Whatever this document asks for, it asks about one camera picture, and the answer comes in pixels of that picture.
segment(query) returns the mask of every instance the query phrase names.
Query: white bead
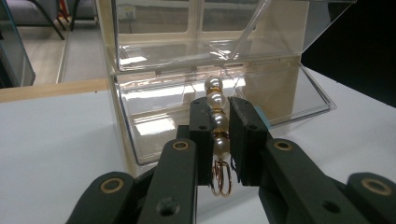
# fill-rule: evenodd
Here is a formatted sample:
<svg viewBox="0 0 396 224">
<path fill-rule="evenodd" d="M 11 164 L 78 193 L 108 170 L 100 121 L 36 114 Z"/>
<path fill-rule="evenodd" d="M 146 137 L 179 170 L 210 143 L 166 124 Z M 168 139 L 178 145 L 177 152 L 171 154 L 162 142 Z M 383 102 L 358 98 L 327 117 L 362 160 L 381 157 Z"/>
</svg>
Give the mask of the white bead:
<svg viewBox="0 0 396 224">
<path fill-rule="evenodd" d="M 214 123 L 214 131 L 215 132 L 228 132 L 229 121 L 227 116 L 222 113 L 212 114 L 212 119 Z"/>
<path fill-rule="evenodd" d="M 230 157 L 230 139 L 226 137 L 215 137 L 213 155 L 216 161 L 227 160 Z"/>
<path fill-rule="evenodd" d="M 212 109 L 223 108 L 225 106 L 226 100 L 227 99 L 225 96 L 218 91 L 212 91 L 207 95 L 207 104 Z"/>
<path fill-rule="evenodd" d="M 218 77 L 209 77 L 205 80 L 205 91 L 210 88 L 219 87 L 222 89 L 222 81 Z"/>
</svg>

